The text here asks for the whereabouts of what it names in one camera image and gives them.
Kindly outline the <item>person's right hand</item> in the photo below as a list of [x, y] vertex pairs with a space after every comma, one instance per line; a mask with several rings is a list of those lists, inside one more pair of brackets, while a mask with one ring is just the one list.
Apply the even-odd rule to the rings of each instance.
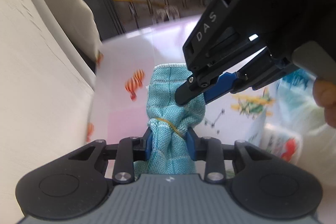
[[313, 85], [313, 97], [319, 107], [324, 108], [325, 122], [336, 128], [336, 86], [322, 79]]

